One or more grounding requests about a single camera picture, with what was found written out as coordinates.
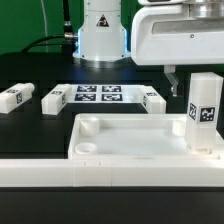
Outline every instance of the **black table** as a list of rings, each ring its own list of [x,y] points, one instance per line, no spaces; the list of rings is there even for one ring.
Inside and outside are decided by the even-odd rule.
[[[57,84],[152,85],[167,101],[167,113],[186,113],[191,72],[212,66],[178,66],[184,95],[173,97],[161,66],[130,64],[91,69],[63,54],[0,56],[0,92],[32,82],[31,100],[0,114],[0,159],[67,158],[79,113],[146,113],[140,104],[68,104],[58,116],[41,113],[41,99]],[[224,137],[224,97],[218,131]],[[223,188],[1,188],[0,223],[224,223]]]

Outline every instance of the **white plastic tray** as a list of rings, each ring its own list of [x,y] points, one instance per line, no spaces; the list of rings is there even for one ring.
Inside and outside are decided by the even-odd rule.
[[[217,133],[212,154],[192,155],[184,136],[172,133],[178,120],[186,115],[78,115],[69,146],[79,163],[74,185],[224,186],[223,139]]]

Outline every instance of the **white block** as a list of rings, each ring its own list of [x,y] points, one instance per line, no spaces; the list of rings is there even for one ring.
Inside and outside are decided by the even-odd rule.
[[[192,153],[211,153],[214,147],[222,84],[214,73],[191,76],[185,140]]]
[[[18,83],[0,94],[0,113],[8,114],[32,97],[32,83]]]
[[[66,159],[1,159],[0,187],[72,187],[73,163]]]
[[[173,121],[172,133],[174,135],[183,137],[183,136],[185,136],[185,130],[186,130],[186,119],[185,118]]]
[[[71,96],[71,92],[71,85],[57,85],[47,96],[41,100],[42,113],[57,115],[67,104],[68,98]]]
[[[140,102],[149,114],[165,114],[166,101],[151,86],[140,86]]]
[[[85,136],[95,136],[99,134],[99,118],[94,116],[83,117],[80,122],[80,132]]]

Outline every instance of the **yellow warning triangle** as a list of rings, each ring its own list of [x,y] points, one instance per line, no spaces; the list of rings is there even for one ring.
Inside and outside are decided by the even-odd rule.
[[[96,24],[96,26],[109,27],[109,24],[108,24],[107,19],[104,14],[101,16],[101,18],[100,18],[99,22]]]

